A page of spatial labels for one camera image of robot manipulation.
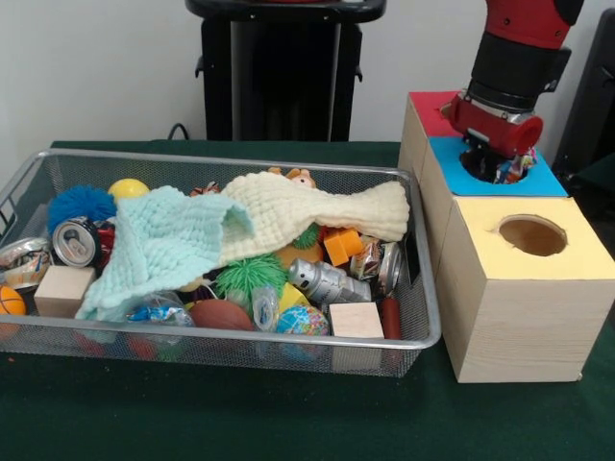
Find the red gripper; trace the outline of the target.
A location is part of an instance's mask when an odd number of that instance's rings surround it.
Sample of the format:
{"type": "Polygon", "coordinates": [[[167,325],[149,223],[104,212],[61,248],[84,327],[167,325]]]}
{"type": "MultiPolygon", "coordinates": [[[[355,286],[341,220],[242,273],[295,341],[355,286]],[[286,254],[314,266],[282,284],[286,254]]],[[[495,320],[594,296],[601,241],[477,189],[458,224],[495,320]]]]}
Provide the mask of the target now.
{"type": "Polygon", "coordinates": [[[500,156],[516,157],[531,150],[539,140],[543,120],[533,112],[512,113],[491,108],[465,93],[458,93],[449,104],[449,122],[473,146],[464,152],[465,169],[481,169],[481,179],[494,182],[500,156]]]}

